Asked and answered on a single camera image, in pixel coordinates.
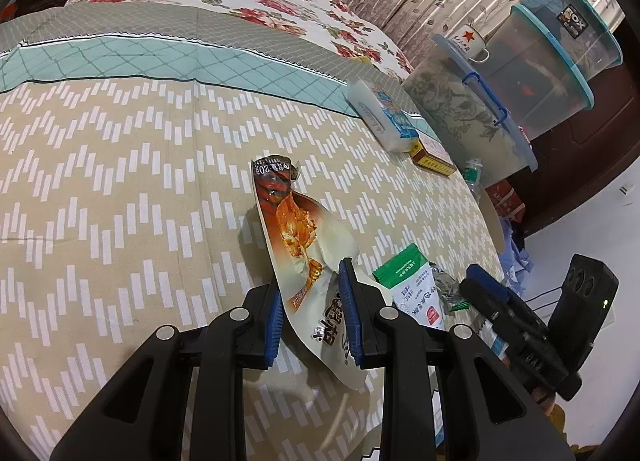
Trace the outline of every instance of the floral bedsheet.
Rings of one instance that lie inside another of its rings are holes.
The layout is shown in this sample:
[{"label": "floral bedsheet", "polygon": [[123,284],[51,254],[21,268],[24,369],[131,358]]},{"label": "floral bedsheet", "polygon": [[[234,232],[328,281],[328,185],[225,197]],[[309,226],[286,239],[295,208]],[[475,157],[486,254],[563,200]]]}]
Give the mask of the floral bedsheet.
[{"label": "floral bedsheet", "polygon": [[144,1],[196,6],[301,37],[347,58],[372,64],[404,80],[412,66],[379,28],[356,16],[342,0],[69,0],[68,3]]}]

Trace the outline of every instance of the white packet with green label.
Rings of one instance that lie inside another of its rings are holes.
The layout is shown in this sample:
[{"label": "white packet with green label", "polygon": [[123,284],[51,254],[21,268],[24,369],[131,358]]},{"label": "white packet with green label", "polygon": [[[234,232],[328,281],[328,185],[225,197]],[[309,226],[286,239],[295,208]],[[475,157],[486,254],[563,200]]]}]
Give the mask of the white packet with green label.
[{"label": "white packet with green label", "polygon": [[389,289],[395,305],[421,325],[444,330],[442,302],[431,265],[415,244],[373,272]]}]

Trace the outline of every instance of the label sticker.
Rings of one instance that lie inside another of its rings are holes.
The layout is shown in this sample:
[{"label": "label sticker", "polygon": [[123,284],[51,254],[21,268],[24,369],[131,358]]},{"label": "label sticker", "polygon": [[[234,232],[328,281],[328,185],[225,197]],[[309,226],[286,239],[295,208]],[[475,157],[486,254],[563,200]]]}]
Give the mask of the label sticker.
[{"label": "label sticker", "polygon": [[462,173],[462,179],[469,183],[475,183],[478,180],[478,171],[475,168],[466,167]]},{"label": "label sticker", "polygon": [[589,25],[584,17],[574,8],[572,4],[568,4],[562,12],[556,17],[560,24],[569,32],[573,38],[578,38]]},{"label": "label sticker", "polygon": [[433,325],[433,323],[436,322],[436,320],[439,318],[440,318],[440,315],[438,314],[436,309],[433,306],[431,306],[427,310],[427,319],[429,319],[429,324]]}]

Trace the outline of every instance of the black cable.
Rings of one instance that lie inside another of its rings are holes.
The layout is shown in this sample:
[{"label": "black cable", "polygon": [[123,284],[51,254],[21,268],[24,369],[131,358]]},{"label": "black cable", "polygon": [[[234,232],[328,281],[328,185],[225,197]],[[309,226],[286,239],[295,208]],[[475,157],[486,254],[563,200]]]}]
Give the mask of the black cable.
[{"label": "black cable", "polygon": [[531,302],[532,300],[536,300],[538,297],[542,297],[543,295],[546,295],[548,293],[551,293],[552,291],[556,291],[556,290],[561,289],[561,288],[562,288],[562,286],[559,286],[559,287],[555,287],[554,289],[550,289],[548,291],[544,291],[543,293],[540,293],[540,295],[536,295],[535,297],[530,298],[529,300],[525,300],[524,302]]},{"label": "black cable", "polygon": [[544,308],[544,307],[547,307],[547,306],[550,306],[550,305],[552,305],[552,304],[558,303],[558,300],[555,300],[555,301],[553,301],[553,302],[549,302],[548,304],[545,304],[545,305],[542,305],[542,306],[540,306],[540,307],[537,307],[537,308],[535,308],[533,311],[537,311],[537,310],[542,309],[542,308]]}]

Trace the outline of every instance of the teal container lid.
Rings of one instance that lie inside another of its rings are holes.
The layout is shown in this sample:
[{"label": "teal container lid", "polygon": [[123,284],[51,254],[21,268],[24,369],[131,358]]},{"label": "teal container lid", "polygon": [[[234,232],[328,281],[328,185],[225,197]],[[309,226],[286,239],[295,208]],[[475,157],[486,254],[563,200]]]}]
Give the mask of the teal container lid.
[{"label": "teal container lid", "polygon": [[587,8],[588,11],[590,11],[590,13],[598,20],[598,24],[600,25],[600,28],[603,31],[603,34],[601,37],[605,38],[604,42],[608,42],[610,45],[614,46],[616,48],[616,51],[618,52],[617,59],[615,59],[615,61],[609,64],[609,66],[606,69],[609,69],[610,67],[619,66],[620,64],[622,64],[622,48],[620,48],[620,44],[618,43],[618,40],[610,32],[609,27],[607,26],[607,23],[602,20],[602,18],[600,17],[600,14],[596,12],[596,9],[589,2],[589,0],[581,0],[581,1],[582,1],[582,4],[585,6],[585,8]]},{"label": "teal container lid", "polygon": [[584,94],[587,102],[585,109],[591,109],[595,105],[595,100],[593,98],[593,92],[589,87],[587,81],[584,79],[584,76],[578,69],[578,66],[574,64],[574,61],[571,60],[571,57],[566,52],[566,50],[562,47],[562,45],[558,42],[558,40],[553,36],[553,34],[549,31],[549,29],[540,21],[531,11],[522,4],[514,4],[511,7],[511,15],[516,12],[516,15],[521,15],[541,33],[545,36],[546,40],[551,43],[551,46],[558,52],[558,54],[562,57],[562,60],[567,66],[569,75],[573,75],[576,82],[580,86],[582,93]]}]

